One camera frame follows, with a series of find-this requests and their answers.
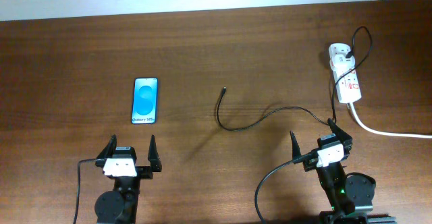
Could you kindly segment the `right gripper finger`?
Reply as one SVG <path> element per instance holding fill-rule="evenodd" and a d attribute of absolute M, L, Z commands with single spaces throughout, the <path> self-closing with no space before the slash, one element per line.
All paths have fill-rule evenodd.
<path fill-rule="evenodd" d="M 352 137 L 339 128 L 332 119 L 327 120 L 331 131 L 335 134 L 338 140 L 343 144 L 345 150 L 352 149 Z"/>
<path fill-rule="evenodd" d="M 296 160 L 302 156 L 298 141 L 293 131 L 290 131 L 290 138 L 292 142 L 292 159 Z"/>

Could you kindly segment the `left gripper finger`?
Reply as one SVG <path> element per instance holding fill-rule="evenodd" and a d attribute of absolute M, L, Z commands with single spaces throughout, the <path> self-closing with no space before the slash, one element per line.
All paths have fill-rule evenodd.
<path fill-rule="evenodd" d="M 157 151 L 155 136 L 151 136 L 151 141 L 148 150 L 148 161 L 153 172 L 162 172 L 162 163 Z"/>
<path fill-rule="evenodd" d="M 111 136 L 106 147 L 98 154 L 97 160 L 103 160 L 106 158 L 110 158 L 113 155 L 113 151 L 117 146 L 117 136 L 114 134 Z"/>

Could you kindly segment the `blue Galaxy smartphone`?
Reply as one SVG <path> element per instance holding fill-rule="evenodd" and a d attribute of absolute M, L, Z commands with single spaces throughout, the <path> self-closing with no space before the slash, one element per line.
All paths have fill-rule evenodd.
<path fill-rule="evenodd" d="M 153 124 L 157 120 L 157 78 L 137 78 L 134 81 L 132 103 L 133 124 Z"/>

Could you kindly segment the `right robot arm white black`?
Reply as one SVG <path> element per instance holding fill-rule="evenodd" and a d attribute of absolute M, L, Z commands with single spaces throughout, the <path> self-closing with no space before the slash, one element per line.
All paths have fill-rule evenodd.
<path fill-rule="evenodd" d="M 319 214 L 320 223 L 395 223 L 389 215 L 370 215 L 373 210 L 376 181 L 363 173 L 346 173 L 342 161 L 352 150 L 352 137 L 328 120 L 331 134 L 317 139 L 318 147 L 306 154 L 300 147 L 293 132 L 292 160 L 303 164 L 304 170 L 317 172 L 320 185 L 332 207 L 331 211 Z"/>

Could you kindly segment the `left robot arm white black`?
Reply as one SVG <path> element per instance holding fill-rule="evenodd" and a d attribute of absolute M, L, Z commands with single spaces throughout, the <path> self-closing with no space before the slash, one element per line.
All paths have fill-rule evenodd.
<path fill-rule="evenodd" d="M 113 135 L 99 153 L 95 165 L 114 181 L 113 189 L 101 194 L 95 205 L 97 223 L 132 224 L 136 222 L 140 182 L 153 178 L 162 171 L 155 136 L 151 136 L 148 148 L 148 166 L 137 166 L 137 155 L 132 146 L 118 146 Z"/>

